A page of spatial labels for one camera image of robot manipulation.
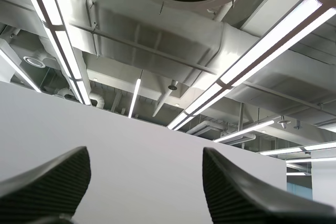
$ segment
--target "ceiling light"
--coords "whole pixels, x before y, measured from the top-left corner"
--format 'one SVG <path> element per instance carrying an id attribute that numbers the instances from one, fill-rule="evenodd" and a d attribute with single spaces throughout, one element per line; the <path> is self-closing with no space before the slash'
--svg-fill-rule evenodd
<path id="1" fill-rule="evenodd" d="M 244 129 L 244 130 L 241 130 L 241 131 L 237 131 L 235 133 L 232 133 L 232 134 L 226 135 L 224 137 L 221 137 L 219 139 L 216 139 L 216 140 L 214 140 L 214 142 L 218 143 L 218 142 L 221 142 L 221 141 L 224 141 L 224 140 L 228 140 L 230 138 L 233 138 L 233 137 L 236 137 L 236 136 L 240 136 L 240 135 L 243 135 L 243 134 L 251 132 L 251 131 L 255 131 L 257 129 L 260 129 L 260 128 L 268 126 L 268 125 L 271 125 L 273 123 L 274 123 L 273 120 L 267 121 L 267 122 L 264 122 L 264 123 L 258 123 L 256 125 L 250 127 L 250 128 L 247 128 L 247 129 Z"/>
<path id="2" fill-rule="evenodd" d="M 189 117 L 187 120 L 184 121 L 184 123 L 181 123 L 178 127 L 176 127 L 174 130 L 177 131 L 179 130 L 183 125 L 186 123 L 190 122 L 193 119 L 193 117 Z"/>
<path id="3" fill-rule="evenodd" d="M 297 172 L 297 173 L 286 173 L 287 176 L 310 176 L 309 173 L 301 173 L 301 172 Z"/>
<path id="4" fill-rule="evenodd" d="M 57 0 L 31 0 L 77 99 L 91 105 Z"/>
<path id="5" fill-rule="evenodd" d="M 260 56 L 274 46 L 279 40 L 284 38 L 290 31 L 302 23 L 307 17 L 315 12 L 322 4 L 317 0 L 304 0 L 299 4 L 287 17 L 285 17 L 275 28 L 267 33 L 262 39 L 260 39 L 246 54 L 240 58 L 240 60 L 234 64 L 222 77 L 221 80 L 224 83 L 230 83 L 236 76 L 238 76 L 243 70 L 249 67 Z M 267 57 L 254 69 L 246 73 L 233 86 L 237 86 L 254 73 L 263 68 L 266 64 L 270 63 L 276 57 Z"/>
<path id="6" fill-rule="evenodd" d="M 90 100 L 90 97 L 86 91 L 86 88 L 85 88 L 85 84 L 83 81 L 77 81 L 77 86 L 78 86 L 78 89 L 79 89 L 79 92 L 81 93 L 82 97 L 83 97 L 83 102 L 85 105 L 91 105 L 91 100 Z"/>
<path id="7" fill-rule="evenodd" d="M 79 95 L 79 92 L 78 92 L 78 89 L 77 89 L 78 87 L 75 86 L 75 83 L 71 79 L 69 81 L 70 81 L 70 84 L 72 86 L 73 92 L 75 93 L 76 97 L 78 98 L 78 101 L 80 103 L 84 103 L 83 100 L 82 100 L 82 97 Z"/>
<path id="8" fill-rule="evenodd" d="M 202 106 L 207 100 L 209 100 L 214 94 L 216 94 L 222 87 L 214 83 L 210 88 L 208 88 L 200 97 L 198 97 L 186 110 L 187 114 L 193 113 L 199 107 Z"/>
<path id="9" fill-rule="evenodd" d="M 137 96 L 138 96 L 138 91 L 139 91 L 140 83 L 141 83 L 141 79 L 138 79 L 137 82 L 136 82 L 136 84 L 135 84 L 134 94 L 133 94 L 132 103 L 131 103 L 131 107 L 130 107 L 130 112 L 128 114 L 128 118 L 132 117 L 135 101 L 137 100 Z"/>
<path id="10" fill-rule="evenodd" d="M 40 88 L 32 81 L 32 79 L 26 74 L 26 72 L 13 62 L 10 55 L 16 56 L 15 51 L 10 47 L 10 45 L 3 39 L 0 39 L 0 56 L 23 78 L 28 84 L 35 89 L 37 92 L 41 93 Z"/>
<path id="11" fill-rule="evenodd" d="M 290 159 L 286 160 L 287 164 L 292 163 L 309 163 L 309 162 L 328 162 L 336 161 L 336 157 L 323 157 L 323 158 L 302 158 L 302 159 Z"/>
<path id="12" fill-rule="evenodd" d="M 272 156 L 272 155 L 289 154 L 289 153 L 295 153 L 295 152 L 302 152 L 302 150 L 301 148 L 289 148 L 289 149 L 260 152 L 260 154 L 265 155 L 265 156 Z"/>
<path id="13" fill-rule="evenodd" d="M 187 117 L 187 115 L 185 113 L 181 113 L 179 114 L 168 126 L 167 128 L 172 130 L 174 129 L 179 123 L 181 123 L 185 118 Z"/>
<path id="14" fill-rule="evenodd" d="M 196 116 L 203 112 L 220 98 L 227 95 L 232 89 L 231 87 L 238 86 L 246 81 L 335 14 L 336 10 L 329 0 L 303 0 L 223 73 L 219 80 L 224 85 L 218 85 L 219 82 L 217 80 L 197 98 L 185 110 L 185 113 L 188 114 L 187 116 Z"/>
<path id="15" fill-rule="evenodd" d="M 336 148 L 336 142 L 305 146 L 305 149 L 307 151 L 323 150 L 323 149 L 330 149 L 330 148 Z"/>
<path id="16" fill-rule="evenodd" d="M 215 102 L 219 101 L 221 98 L 223 98 L 224 96 L 226 96 L 230 92 L 231 92 L 231 89 L 225 90 L 223 93 L 221 93 L 220 95 L 218 95 L 216 98 L 214 98 L 211 101 L 209 101 L 206 105 L 202 106 L 196 113 L 194 113 L 194 115 L 201 114 L 203 111 L 205 111 L 207 108 L 209 108 L 212 104 L 214 104 Z"/>

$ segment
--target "wall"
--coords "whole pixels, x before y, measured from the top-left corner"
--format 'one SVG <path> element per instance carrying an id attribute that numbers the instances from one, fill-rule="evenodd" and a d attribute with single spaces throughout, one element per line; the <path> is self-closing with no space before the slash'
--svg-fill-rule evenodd
<path id="1" fill-rule="evenodd" d="M 336 150 L 315 151 L 312 158 L 336 157 Z M 311 163 L 313 200 L 336 207 L 336 161 Z"/>
<path id="2" fill-rule="evenodd" d="M 75 220 L 89 223 L 212 223 L 202 150 L 286 190 L 279 159 L 187 135 L 0 82 L 0 180 L 76 146 L 88 147 L 92 179 Z"/>

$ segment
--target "exposed ceiling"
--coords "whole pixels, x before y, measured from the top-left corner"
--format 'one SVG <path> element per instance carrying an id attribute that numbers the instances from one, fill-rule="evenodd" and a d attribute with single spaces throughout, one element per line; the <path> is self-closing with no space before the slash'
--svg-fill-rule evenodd
<path id="1" fill-rule="evenodd" d="M 223 22 L 216 22 L 213 18 L 221 6 L 209 8 L 208 3 L 192 9 L 157 0 L 59 0 L 66 9 L 63 15 L 69 23 L 71 43 L 80 49 L 92 92 L 105 101 L 103 109 L 128 114 L 134 84 L 144 70 L 134 116 L 162 126 L 199 97 L 223 66 L 230 66 L 234 57 L 244 53 L 298 1 L 235 0 Z M 1 37 L 10 37 L 20 59 L 42 49 L 48 52 L 43 61 L 46 68 L 33 67 L 24 60 L 21 67 L 44 92 L 56 94 L 69 88 L 30 0 L 0 0 L 0 9 Z M 16 28 L 20 31 L 11 37 Z M 242 84 L 180 130 L 187 132 L 203 121 L 236 129 L 242 102 L 245 125 L 273 115 L 285 115 L 291 121 L 285 130 L 275 124 L 266 127 L 266 133 L 254 132 L 256 139 L 244 144 L 248 150 L 335 141 L 336 133 L 321 129 L 331 129 L 336 123 L 335 31 L 334 17 L 248 80 L 291 98 Z M 235 55 L 230 55 L 229 49 L 235 50 Z M 177 91 L 153 117 L 172 80 L 179 82 Z M 12 82 L 25 84 L 17 75 Z M 327 113 L 303 102 L 323 104 Z M 299 130 L 293 128 L 296 120 L 301 121 Z M 222 134 L 226 132 L 212 129 L 200 137 L 213 140 Z"/>

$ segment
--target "white duct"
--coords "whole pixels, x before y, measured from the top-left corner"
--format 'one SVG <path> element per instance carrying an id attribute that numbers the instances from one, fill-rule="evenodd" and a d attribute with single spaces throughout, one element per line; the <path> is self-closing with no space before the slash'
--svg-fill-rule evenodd
<path id="1" fill-rule="evenodd" d="M 192 85 L 193 88 L 202 90 L 209 88 L 211 84 L 259 39 L 227 23 L 218 24 L 223 26 L 221 47 L 216 57 L 207 65 L 207 67 L 215 70 L 217 75 L 202 72 Z"/>
<path id="2" fill-rule="evenodd" d="M 68 89 L 68 88 L 64 88 L 64 89 L 61 89 L 61 90 L 59 90 L 58 92 L 57 92 L 57 94 L 54 94 L 54 96 L 55 97 L 60 97 L 60 98 L 63 98 L 63 99 L 65 99 L 65 96 L 66 95 L 71 95 L 71 96 L 74 96 L 73 94 L 73 92 L 70 90 L 70 89 Z"/>
<path id="3" fill-rule="evenodd" d="M 90 93 L 89 97 L 90 97 L 91 100 L 97 101 L 96 108 L 99 108 L 99 109 L 104 108 L 105 101 L 104 101 L 104 98 L 101 95 L 95 94 L 95 93 Z"/>
<path id="4" fill-rule="evenodd" d="M 54 96 L 65 99 L 65 96 L 67 94 L 74 97 L 74 93 L 70 89 L 68 89 L 68 88 L 64 88 L 64 89 L 59 90 L 57 92 L 57 94 L 54 94 Z M 95 94 L 95 93 L 90 93 L 89 96 L 90 96 L 91 100 L 97 101 L 96 108 L 99 108 L 99 109 L 103 109 L 104 108 L 105 101 L 104 101 L 104 98 L 101 95 L 98 95 L 98 94 Z"/>

